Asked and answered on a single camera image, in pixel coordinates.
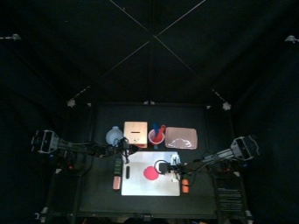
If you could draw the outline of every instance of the orange object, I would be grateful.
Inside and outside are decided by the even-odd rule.
[[[181,181],[181,192],[182,193],[189,192],[189,181],[186,178]]]

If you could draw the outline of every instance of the metal rod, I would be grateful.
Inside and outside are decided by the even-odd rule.
[[[189,71],[192,72],[192,74],[194,74],[198,78],[200,78],[200,81],[201,83],[208,86],[208,83],[204,81],[204,79],[197,75],[197,73],[192,70],[192,68],[188,66],[188,64],[182,61],[182,59],[174,54],[174,52],[169,49],[169,47],[164,44],[164,42],[156,37],[153,36],[154,39],[160,42],[160,44],[164,46],[164,48],[170,52],[170,54],[173,55],[173,57],[184,64],[184,66],[189,69]],[[220,94],[217,93],[217,91],[210,88],[209,89],[213,94],[222,100],[222,102],[225,102],[225,99],[220,96]]]
[[[148,31],[145,27],[136,21],[136,19],[126,13],[126,11],[112,0],[108,1],[128,15],[128,17],[144,28],[144,30]]]
[[[137,47],[137,49],[130,52],[124,59],[121,59],[114,65],[112,68],[108,69],[108,71],[101,74],[101,76],[94,80],[93,83],[97,83],[98,82],[98,79],[101,79],[104,76],[106,76],[112,71],[113,69],[149,43],[149,41],[146,41],[141,46]],[[70,98],[70,100],[76,99],[88,89],[90,88],[90,86],[86,86],[85,88],[82,88],[82,90],[78,91],[77,94],[74,94],[74,96]]]
[[[154,36],[158,37],[204,2],[200,1]]]

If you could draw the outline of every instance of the pink tray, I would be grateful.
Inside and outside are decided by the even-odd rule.
[[[173,149],[196,150],[196,129],[166,127],[164,132],[164,146]]]

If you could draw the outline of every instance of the small red object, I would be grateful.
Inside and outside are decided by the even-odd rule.
[[[113,179],[113,190],[118,190],[120,189],[120,177],[114,176]]]
[[[186,178],[181,181],[181,192],[182,193],[189,192],[189,181]]]
[[[165,126],[162,125],[161,128],[158,129],[157,136],[153,139],[154,143],[160,143],[161,142],[161,140],[164,138],[164,129],[165,129]]]

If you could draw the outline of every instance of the black curtain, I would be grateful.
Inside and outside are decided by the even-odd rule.
[[[0,222],[32,223],[45,205],[49,168],[30,141],[36,130],[61,132],[66,102],[9,45],[1,43],[0,53]]]
[[[255,134],[260,156],[245,175],[247,200],[256,223],[297,223],[299,45],[275,55],[233,110],[239,135]]]

